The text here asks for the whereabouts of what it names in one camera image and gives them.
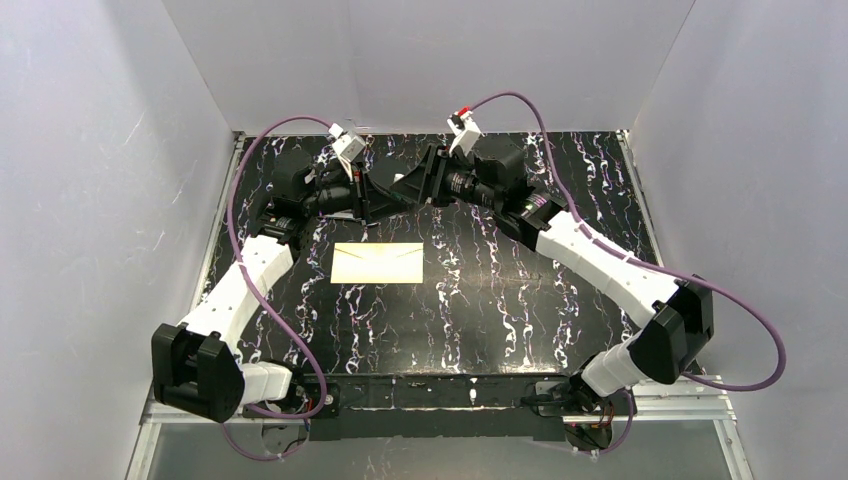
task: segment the floor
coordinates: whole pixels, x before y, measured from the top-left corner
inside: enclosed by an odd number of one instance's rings
[[[532,181],[557,192],[541,136],[509,134],[527,151]],[[581,213],[595,229],[655,261],[643,214],[614,132],[552,133],[553,154]],[[366,138],[369,163],[393,157],[412,167],[444,135]],[[244,229],[268,195],[273,158],[304,149],[319,163],[332,154],[324,137],[274,137],[257,150],[242,179],[237,222]],[[500,234],[482,208],[429,206],[365,229],[317,221],[314,242],[274,286],[271,304],[336,374],[517,374],[570,372],[626,339],[626,315],[582,278]],[[423,242],[424,283],[334,285],[334,242]],[[233,261],[222,226],[206,291]],[[245,329],[244,360],[305,358],[261,311]]]

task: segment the envelope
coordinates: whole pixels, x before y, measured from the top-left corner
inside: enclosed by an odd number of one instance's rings
[[[424,283],[424,244],[336,243],[330,283]]]

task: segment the metal frame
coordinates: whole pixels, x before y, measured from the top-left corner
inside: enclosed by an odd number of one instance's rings
[[[649,214],[648,206],[645,202],[644,192],[642,191],[641,182],[639,181],[635,162],[633,160],[633,152],[627,141],[627,134],[627,130],[619,130],[616,132],[616,136],[624,154],[624,163],[627,168],[627,172],[635,186],[634,193],[636,195],[636,201],[639,204],[643,217],[645,218],[651,246],[656,253],[658,263],[662,265],[662,257],[654,234],[653,222]],[[218,212],[215,215],[212,232],[210,233],[209,242],[204,254],[203,269],[200,272],[200,278],[198,280],[192,304],[196,304],[200,300],[200,295],[203,292],[206,280],[206,271],[212,261],[212,252],[215,247],[215,241],[217,240],[221,219],[224,214],[224,206],[227,201],[227,190],[232,182],[233,175],[235,174],[239,156],[243,151],[245,138],[245,134],[242,133],[235,142],[235,149],[231,158],[227,179],[221,193]],[[721,381],[720,376],[706,376],[704,378],[718,382]],[[712,420],[715,425],[716,435],[719,443],[721,444],[721,449],[724,453],[731,478],[733,480],[753,479],[750,467],[748,466],[748,460],[742,448],[742,443],[739,440],[739,434],[736,430],[736,413],[733,410],[733,406],[730,403],[730,398],[726,391],[704,387],[691,380],[681,378],[674,385],[661,385],[655,382],[646,382],[633,388],[633,396],[639,410],[639,414],[634,417],[634,421]],[[586,417],[563,417],[563,421],[566,423],[575,423],[585,422],[587,420]],[[625,422],[627,421],[627,418],[625,416],[618,416],[615,418],[615,421]],[[210,422],[210,420],[159,404],[153,399],[152,395],[149,396],[145,405],[144,413],[141,417],[139,436],[136,441],[135,450],[133,451],[132,460],[130,462],[126,478],[129,480],[147,479],[163,424]],[[300,422],[295,420],[268,418],[245,418],[241,415],[241,411],[239,411],[231,420],[228,421],[228,423],[299,424]]]

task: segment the yellow paper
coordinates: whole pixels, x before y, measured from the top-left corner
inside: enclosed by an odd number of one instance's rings
[[[423,283],[423,243],[337,243],[330,283]]]

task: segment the gray wall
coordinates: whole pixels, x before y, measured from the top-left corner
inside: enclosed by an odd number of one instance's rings
[[[122,478],[232,136],[160,2],[0,11],[0,477]]]
[[[164,3],[236,130],[307,113],[443,132],[449,112],[504,89],[534,99],[553,130],[629,128],[693,0]],[[536,128],[516,100],[478,122]]]
[[[732,396],[758,478],[844,478],[848,405],[848,4],[697,1],[633,129],[668,264],[761,306],[786,340],[773,388]],[[719,303],[702,356],[729,382],[773,368]]]

